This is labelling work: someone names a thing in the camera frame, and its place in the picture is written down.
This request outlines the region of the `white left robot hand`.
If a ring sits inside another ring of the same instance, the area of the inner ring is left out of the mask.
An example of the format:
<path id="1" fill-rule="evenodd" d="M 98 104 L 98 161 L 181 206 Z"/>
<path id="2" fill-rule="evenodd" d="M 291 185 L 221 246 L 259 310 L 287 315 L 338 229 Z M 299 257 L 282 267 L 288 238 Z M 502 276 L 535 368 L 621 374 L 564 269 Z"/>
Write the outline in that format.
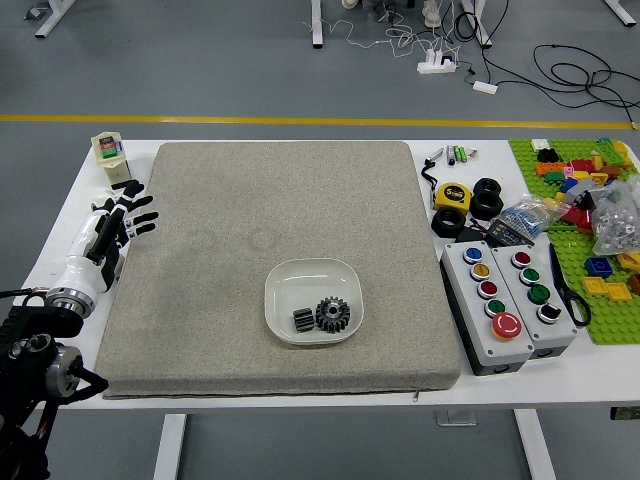
<path id="1" fill-rule="evenodd" d="M 130 180 L 122 192 L 92 207 L 71 244 L 62 276 L 46 293 L 47 304 L 76 304 L 89 310 L 110 289 L 121 250 L 131 239 L 155 229 L 156 212 L 131 215 L 153 200 L 142 197 L 143 190 L 143 184 Z"/>

